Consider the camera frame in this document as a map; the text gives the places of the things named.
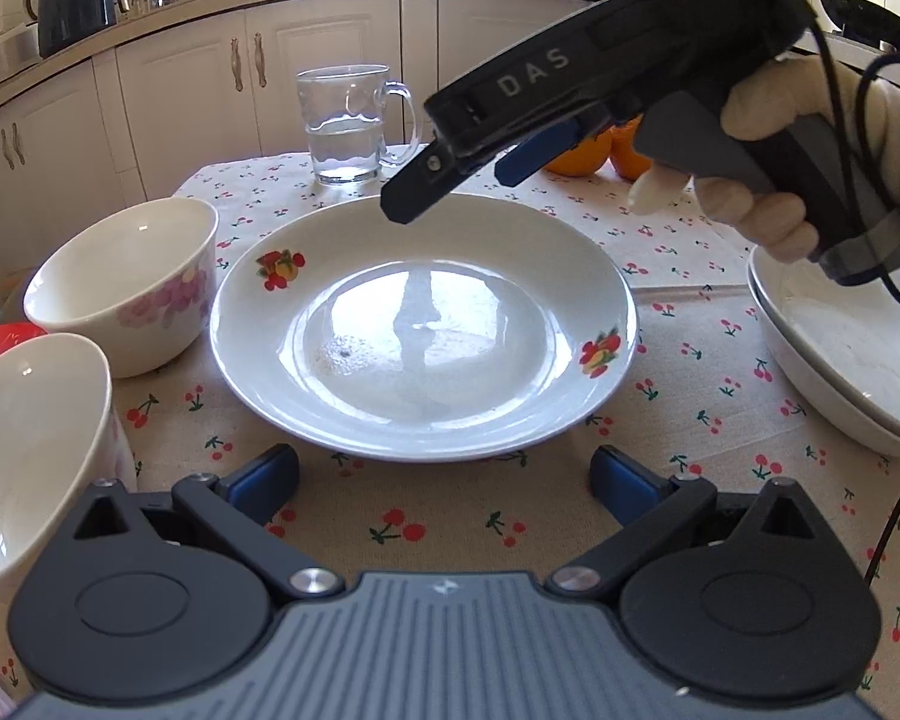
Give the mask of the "gloved right hand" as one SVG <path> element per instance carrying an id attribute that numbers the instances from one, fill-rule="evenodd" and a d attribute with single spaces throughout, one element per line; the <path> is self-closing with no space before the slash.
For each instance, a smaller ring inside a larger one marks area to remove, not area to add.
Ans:
<path id="1" fill-rule="evenodd" d="M 781 132 L 802 115 L 832 121 L 824 65 L 820 57 L 772 60 L 735 86 L 720 114 L 720 124 L 736 140 L 754 142 Z M 871 83 L 865 98 L 865 132 L 889 197 L 900 206 L 900 88 L 886 80 Z M 727 177 L 692 177 L 656 164 L 629 190 L 629 208 L 648 215 L 681 197 L 696 195 L 714 223 L 736 229 L 747 241 L 781 263 L 808 259 L 820 242 L 806 221 L 806 203 L 793 193 L 754 195 Z"/>

